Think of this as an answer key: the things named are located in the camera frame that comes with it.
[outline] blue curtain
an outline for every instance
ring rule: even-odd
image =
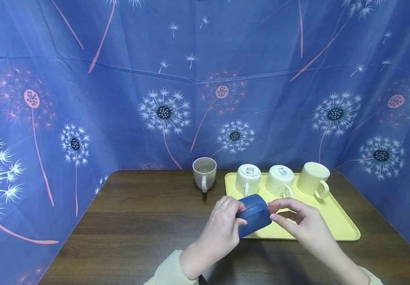
[[[410,1],[0,0],[0,284],[200,156],[336,168],[410,242]]]

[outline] mug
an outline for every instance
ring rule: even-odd
[[[241,218],[248,222],[247,225],[240,225],[238,227],[238,236],[240,238],[246,237],[248,234],[252,234],[271,224],[270,212],[262,197],[253,194],[240,199],[240,201],[245,205],[246,209],[238,212],[236,218]]]
[[[192,164],[194,170],[194,180],[197,186],[206,193],[216,179],[216,161],[210,157],[200,157]]]
[[[317,162],[307,162],[297,180],[297,188],[310,196],[319,199],[327,198],[330,188],[326,183],[330,177],[330,170]]]
[[[261,170],[256,165],[243,164],[236,172],[235,188],[243,194],[243,197],[256,194],[261,177]]]
[[[282,198],[292,197],[293,171],[284,165],[273,165],[267,174],[265,188],[271,194]]]

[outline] blue cup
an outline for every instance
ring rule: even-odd
[[[236,218],[244,219],[248,222],[247,225],[240,225],[238,235],[240,238],[246,237],[261,228],[271,224],[270,212],[267,208],[267,203],[257,194],[249,195],[240,199],[245,205],[246,210],[236,214]]]

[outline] light yellow sleeve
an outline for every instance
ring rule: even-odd
[[[182,250],[175,250],[159,265],[154,276],[144,285],[199,285],[199,280],[189,280],[179,264],[179,255]]]

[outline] table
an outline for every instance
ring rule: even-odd
[[[40,285],[143,284],[175,249],[195,241],[224,176],[207,193],[191,170],[113,173],[42,278]],[[331,192],[362,233],[343,250],[384,284],[410,284],[410,245],[343,177],[332,171]],[[333,284],[328,270],[295,240],[244,239],[217,264],[208,284]]]

